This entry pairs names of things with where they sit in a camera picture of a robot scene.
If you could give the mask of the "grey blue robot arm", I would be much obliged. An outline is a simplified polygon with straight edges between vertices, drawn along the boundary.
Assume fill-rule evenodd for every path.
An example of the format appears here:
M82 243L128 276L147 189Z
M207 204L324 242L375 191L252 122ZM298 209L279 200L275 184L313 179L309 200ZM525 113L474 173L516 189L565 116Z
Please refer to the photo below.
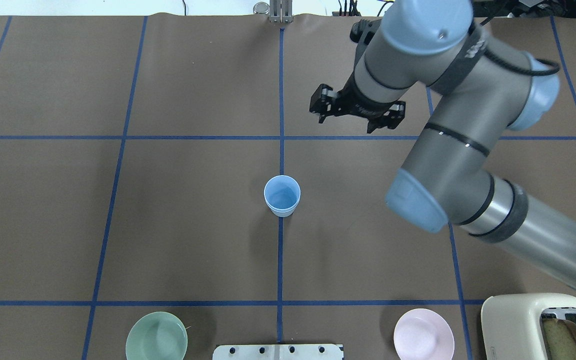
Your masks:
M396 0L353 27L353 71L321 84L309 110L395 129L402 96L424 84L441 100L387 191L387 206L423 230L447 224L494 244L576 291L576 221L483 168L505 130L531 127L554 104L559 65L491 36L469 0Z

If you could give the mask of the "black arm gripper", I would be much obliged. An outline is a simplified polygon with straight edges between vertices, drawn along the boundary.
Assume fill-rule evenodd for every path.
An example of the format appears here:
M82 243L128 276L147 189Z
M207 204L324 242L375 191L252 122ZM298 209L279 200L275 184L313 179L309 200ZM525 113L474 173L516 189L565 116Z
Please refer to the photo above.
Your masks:
M318 85L310 98L310 112L316 114L322 125L327 117L355 116L367 121L366 133L387 128L395 130L406 117L405 101L378 102L364 95L354 78L350 75L343 88L338 92L328 84Z

